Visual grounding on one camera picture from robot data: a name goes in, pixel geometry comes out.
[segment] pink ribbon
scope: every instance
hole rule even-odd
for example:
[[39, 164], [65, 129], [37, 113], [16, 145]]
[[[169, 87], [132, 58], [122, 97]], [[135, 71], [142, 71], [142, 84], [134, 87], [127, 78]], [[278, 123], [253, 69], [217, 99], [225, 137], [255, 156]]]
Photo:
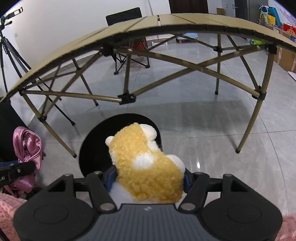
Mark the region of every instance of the pink ribbon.
[[[35, 172], [40, 169], [42, 160], [42, 144], [40, 137], [36, 133], [23, 126], [17, 127], [13, 133], [13, 147], [19, 163], [33, 161], [36, 165]], [[24, 177], [19, 177], [13, 184], [4, 186], [4, 188], [11, 195], [20, 197], [24, 192], [31, 192], [34, 183], [35, 174], [32, 173]]]

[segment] white logo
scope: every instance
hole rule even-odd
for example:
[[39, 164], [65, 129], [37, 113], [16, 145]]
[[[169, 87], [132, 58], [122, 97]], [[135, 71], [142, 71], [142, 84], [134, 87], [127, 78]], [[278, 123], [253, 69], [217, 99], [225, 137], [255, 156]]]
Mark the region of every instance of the white logo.
[[152, 210], [152, 207], [147, 206], [147, 207], [144, 208], [144, 210], [147, 211], [147, 212], [149, 212], [149, 211]]

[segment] metal screw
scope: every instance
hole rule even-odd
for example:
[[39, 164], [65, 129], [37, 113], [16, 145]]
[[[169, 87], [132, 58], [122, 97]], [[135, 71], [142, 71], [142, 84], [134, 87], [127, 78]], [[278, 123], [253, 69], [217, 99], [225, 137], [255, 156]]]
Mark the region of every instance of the metal screw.
[[106, 202], [100, 205], [100, 209], [103, 211], [111, 211], [115, 208], [114, 204]]
[[183, 203], [181, 205], [181, 208], [185, 211], [192, 211], [193, 209], [195, 209], [195, 205], [193, 203], [187, 202], [187, 203]]

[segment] tripod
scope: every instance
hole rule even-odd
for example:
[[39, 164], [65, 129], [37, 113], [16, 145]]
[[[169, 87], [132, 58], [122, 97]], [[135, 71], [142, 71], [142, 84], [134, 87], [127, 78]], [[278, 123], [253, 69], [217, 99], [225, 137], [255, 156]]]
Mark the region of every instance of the tripod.
[[[3, 36], [2, 30], [4, 29], [4, 27], [6, 25], [9, 25], [12, 23], [12, 21], [8, 22], [7, 24], [4, 24], [5, 22], [5, 18], [1, 17], [1, 24], [0, 24], [0, 66], [1, 66], [1, 70], [2, 70], [2, 77], [3, 77], [3, 82], [4, 82], [4, 87], [5, 87], [5, 91], [6, 93], [8, 92], [7, 89], [7, 85], [6, 85], [6, 80], [5, 80], [5, 74], [4, 74], [4, 64], [3, 64], [3, 50], [4, 52], [8, 55], [10, 62], [12, 63], [17, 75], [22, 78], [22, 75], [19, 71], [19, 69], [16, 66], [15, 61], [13, 60], [12, 56], [15, 58], [15, 60], [18, 62], [18, 64], [20, 65], [20, 67], [24, 70], [25, 73], [27, 73], [31, 67], [30, 65], [28, 65], [28, 63], [21, 57], [21, 55], [17, 52], [17, 50], [15, 49], [15, 47], [13, 47], [13, 45], [9, 42], [9, 40]], [[46, 84], [43, 83], [49, 90], [51, 90], [51, 88]], [[63, 116], [65, 116], [67, 118], [68, 121], [70, 121], [70, 123], [74, 126], [75, 122], [72, 121], [56, 104], [54, 105], [62, 114]]]

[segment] packing tape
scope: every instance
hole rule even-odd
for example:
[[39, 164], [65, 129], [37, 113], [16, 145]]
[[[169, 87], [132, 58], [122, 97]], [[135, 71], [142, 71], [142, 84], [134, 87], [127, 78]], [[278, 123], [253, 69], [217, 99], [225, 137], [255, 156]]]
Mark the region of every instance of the packing tape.
[[278, 62], [277, 62], [277, 64], [279, 64], [279, 62], [281, 61], [281, 54], [282, 54], [282, 52], [283, 52], [283, 48], [280, 48], [280, 49], [279, 49], [279, 57], [278, 57]]
[[294, 57], [294, 62], [293, 62], [293, 66], [292, 66], [291, 72], [294, 72], [295, 65], [296, 65], [296, 54], [295, 54], [295, 57]]

